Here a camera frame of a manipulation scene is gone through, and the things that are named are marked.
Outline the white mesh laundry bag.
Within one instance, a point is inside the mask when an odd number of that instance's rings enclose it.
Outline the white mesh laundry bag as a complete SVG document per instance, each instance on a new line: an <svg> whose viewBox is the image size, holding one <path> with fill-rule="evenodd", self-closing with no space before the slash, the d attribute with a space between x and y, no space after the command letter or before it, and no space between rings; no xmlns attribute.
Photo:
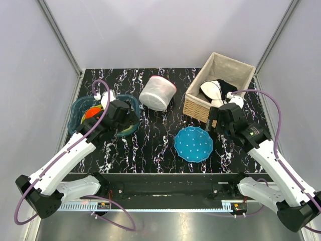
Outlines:
<svg viewBox="0 0 321 241"><path fill-rule="evenodd" d="M164 111L176 92L176 86L169 80L153 75L141 91L139 101L149 109Z"/></svg>

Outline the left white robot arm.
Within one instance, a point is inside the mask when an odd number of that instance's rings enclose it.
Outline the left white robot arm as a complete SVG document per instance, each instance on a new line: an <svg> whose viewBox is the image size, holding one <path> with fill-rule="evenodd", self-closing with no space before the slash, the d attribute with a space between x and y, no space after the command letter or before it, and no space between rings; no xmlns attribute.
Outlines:
<svg viewBox="0 0 321 241"><path fill-rule="evenodd" d="M40 218L47 218L68 201L89 195L104 198L109 193L109 181L97 172L76 181L64 183L63 179L101 144L138 122L130 100L111 101L84 119L69 142L46 165L30 176L16 179L22 199Z"/></svg>

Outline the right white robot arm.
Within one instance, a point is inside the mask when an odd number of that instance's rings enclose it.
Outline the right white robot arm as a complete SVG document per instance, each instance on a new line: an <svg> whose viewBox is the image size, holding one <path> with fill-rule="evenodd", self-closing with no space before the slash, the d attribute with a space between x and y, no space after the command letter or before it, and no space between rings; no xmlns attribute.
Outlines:
<svg viewBox="0 0 321 241"><path fill-rule="evenodd" d="M260 124L247 120L236 103L211 107L207 125L215 121L214 131L226 135L247 152L268 173L277 189L261 184L245 173L228 186L234 199L246 196L260 202L277 214L290 231L298 232L320 214L320 192L316 192L292 169L274 149L269 132Z"/></svg>

